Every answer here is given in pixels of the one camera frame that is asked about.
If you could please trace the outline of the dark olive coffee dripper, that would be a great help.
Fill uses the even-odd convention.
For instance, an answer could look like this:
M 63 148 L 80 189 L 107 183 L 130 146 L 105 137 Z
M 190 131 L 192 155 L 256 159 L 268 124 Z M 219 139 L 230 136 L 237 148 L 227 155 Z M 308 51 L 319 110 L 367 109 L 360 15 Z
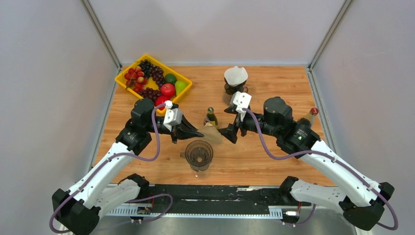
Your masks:
M 225 89 L 225 93 L 231 96 L 236 92 L 247 93 L 249 90 L 248 87 L 245 85 L 245 82 L 238 84 L 236 86 L 231 86 L 228 83 L 226 83 L 224 85 L 224 89 Z

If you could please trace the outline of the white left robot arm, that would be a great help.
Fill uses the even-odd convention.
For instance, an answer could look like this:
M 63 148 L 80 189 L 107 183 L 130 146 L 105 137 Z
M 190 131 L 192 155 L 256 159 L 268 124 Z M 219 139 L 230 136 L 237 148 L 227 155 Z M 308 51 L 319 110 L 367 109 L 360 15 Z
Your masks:
M 171 100 L 158 106 L 148 98 L 138 100 L 105 156 L 69 189 L 54 192 L 50 230 L 89 235 L 102 217 L 121 204 L 145 202 L 150 190 L 147 181 L 138 175 L 127 177 L 112 189 L 106 187 L 132 160 L 155 161 L 161 152 L 161 134 L 169 135 L 173 143 L 204 136 Z

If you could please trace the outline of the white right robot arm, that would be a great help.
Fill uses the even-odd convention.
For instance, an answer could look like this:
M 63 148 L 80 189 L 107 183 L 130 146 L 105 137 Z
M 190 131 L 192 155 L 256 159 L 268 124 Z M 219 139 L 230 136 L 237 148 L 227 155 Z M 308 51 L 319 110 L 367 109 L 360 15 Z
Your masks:
M 283 203 L 323 206 L 341 213 L 346 221 L 365 231 L 380 224 L 385 209 L 391 209 L 391 184 L 379 183 L 354 169 L 312 130 L 310 121 L 294 120 L 292 108 L 282 98 L 267 99 L 262 114 L 251 111 L 250 101 L 247 93 L 233 95 L 226 113 L 235 114 L 235 120 L 219 130 L 222 136 L 232 143 L 236 143 L 238 133 L 244 136 L 249 131 L 258 133 L 260 141 L 266 135 L 275 137 L 285 153 L 284 159 L 308 163 L 335 184 L 332 188 L 323 187 L 288 176 L 280 185 Z

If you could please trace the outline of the brown paper coffee filter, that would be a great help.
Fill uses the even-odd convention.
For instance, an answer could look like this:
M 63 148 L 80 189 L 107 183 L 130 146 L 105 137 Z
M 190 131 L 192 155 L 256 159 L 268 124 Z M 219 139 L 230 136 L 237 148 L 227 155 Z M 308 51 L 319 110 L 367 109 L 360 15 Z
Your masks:
M 219 133 L 216 125 L 206 123 L 198 132 L 204 135 L 201 140 L 209 144 L 219 145 L 223 143 L 223 136 Z

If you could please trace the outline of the white paper coffee filter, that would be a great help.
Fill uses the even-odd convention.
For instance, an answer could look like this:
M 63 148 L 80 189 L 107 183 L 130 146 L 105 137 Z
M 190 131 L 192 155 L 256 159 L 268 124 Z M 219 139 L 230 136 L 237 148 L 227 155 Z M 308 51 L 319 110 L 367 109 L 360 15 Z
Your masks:
M 248 79 L 248 73 L 244 67 L 234 66 L 224 72 L 224 79 L 230 86 L 236 87 Z

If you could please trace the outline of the grey clear plastic dripper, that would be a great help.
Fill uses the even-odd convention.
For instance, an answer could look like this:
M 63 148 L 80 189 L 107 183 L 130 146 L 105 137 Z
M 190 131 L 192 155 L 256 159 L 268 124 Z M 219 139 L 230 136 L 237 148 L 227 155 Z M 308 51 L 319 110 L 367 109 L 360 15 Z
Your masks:
M 213 160 L 213 148 L 206 141 L 192 141 L 180 157 L 186 159 L 193 171 L 206 171 Z

